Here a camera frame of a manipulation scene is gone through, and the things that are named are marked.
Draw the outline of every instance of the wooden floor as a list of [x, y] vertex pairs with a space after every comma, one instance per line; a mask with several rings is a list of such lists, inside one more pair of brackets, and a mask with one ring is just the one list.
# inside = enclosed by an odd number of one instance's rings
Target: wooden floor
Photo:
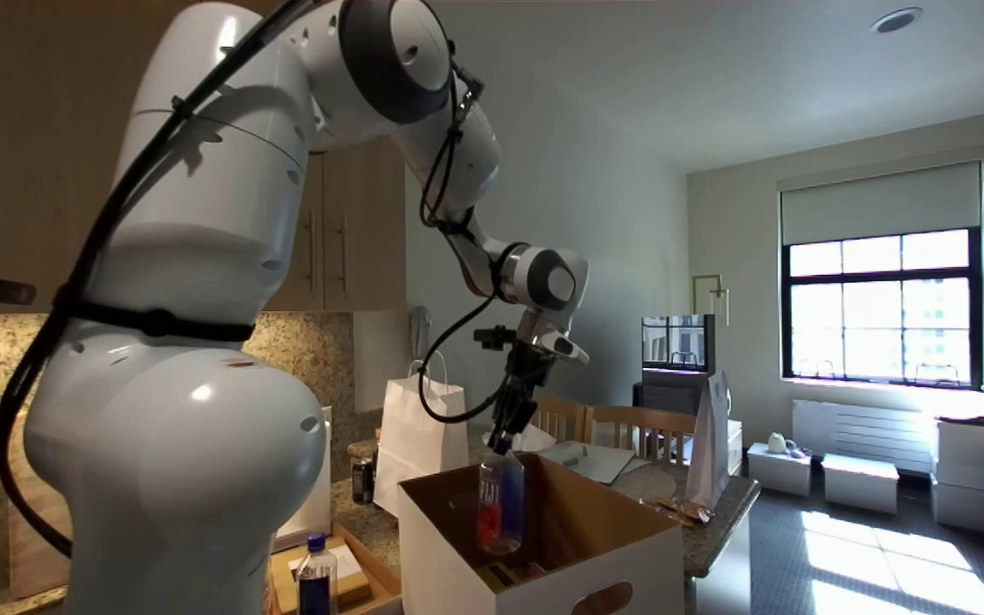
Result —
[[897, 517], [762, 493], [753, 507], [755, 615], [984, 615], [984, 533], [933, 522], [928, 484]]

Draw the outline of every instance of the window frame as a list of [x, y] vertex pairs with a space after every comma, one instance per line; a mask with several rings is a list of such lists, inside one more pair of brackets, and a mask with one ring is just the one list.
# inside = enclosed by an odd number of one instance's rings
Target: window frame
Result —
[[[909, 390], [984, 390], [984, 234], [980, 226], [963, 226], [968, 232], [968, 266], [922, 266], [922, 269], [876, 269], [876, 272], [807, 272], [794, 280], [794, 241], [784, 244], [784, 378], [809, 378], [809, 383], [876, 383], [876, 387], [909, 387]], [[897, 378], [872, 378], [872, 375], [795, 375], [795, 348], [794, 348], [794, 285], [827, 285], [827, 282], [902, 282], [902, 280], [968, 280], [971, 291], [971, 322], [968, 322], [968, 342], [971, 342], [971, 383], [927, 383], [927, 378], [907, 378], [907, 369]]]

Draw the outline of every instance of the white wall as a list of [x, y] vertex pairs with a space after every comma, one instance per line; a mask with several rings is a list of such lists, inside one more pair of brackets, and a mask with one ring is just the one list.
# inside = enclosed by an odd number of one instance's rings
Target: white wall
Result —
[[[605, 117], [588, 117], [550, 82], [526, 76], [464, 9], [443, 9], [464, 69], [487, 88], [487, 112], [500, 132], [503, 170], [477, 220], [500, 238], [569, 244], [593, 263], [588, 293], [573, 322], [573, 342], [593, 364], [559, 362], [546, 390], [593, 403], [630, 403], [638, 378], [638, 317], [687, 309], [687, 190], [682, 177], [638, 150]], [[425, 302], [430, 332], [477, 302], [460, 282], [459, 263], [436, 232], [416, 220], [416, 186], [406, 214], [406, 293]], [[477, 329], [516, 329], [523, 308], [488, 308]], [[505, 351], [482, 351], [472, 329], [448, 342], [448, 375], [467, 387], [467, 400], [497, 390]]]
[[736, 390], [750, 438], [790, 430], [790, 400], [854, 400], [880, 406], [984, 411], [984, 391], [913, 391], [892, 387], [809, 387], [779, 378], [779, 179], [892, 168], [976, 148], [984, 117], [861, 138], [795, 157], [759, 159], [692, 177], [692, 263], [733, 285], [733, 324], [718, 332], [718, 362]]

